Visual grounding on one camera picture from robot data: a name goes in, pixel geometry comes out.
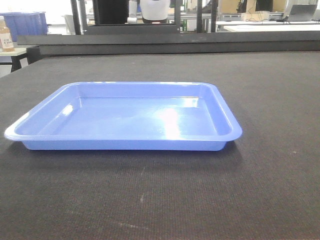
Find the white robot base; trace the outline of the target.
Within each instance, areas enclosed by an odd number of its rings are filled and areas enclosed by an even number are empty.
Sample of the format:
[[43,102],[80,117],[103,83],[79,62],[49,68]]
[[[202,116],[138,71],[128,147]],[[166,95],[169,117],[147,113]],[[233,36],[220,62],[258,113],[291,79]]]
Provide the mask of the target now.
[[128,24],[137,24],[137,10],[140,6],[142,21],[145,24],[166,24],[170,0],[129,0]]

